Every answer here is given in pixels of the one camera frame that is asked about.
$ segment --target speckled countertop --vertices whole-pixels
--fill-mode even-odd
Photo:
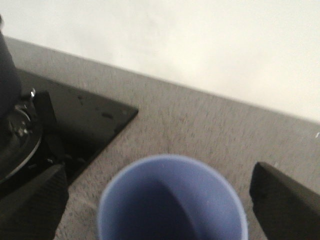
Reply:
[[[70,186],[55,240],[95,240],[99,198],[124,166],[181,154],[222,173],[242,200],[251,240],[254,164],[267,162],[320,193],[320,125],[7,38],[16,66],[139,108],[138,116]]]

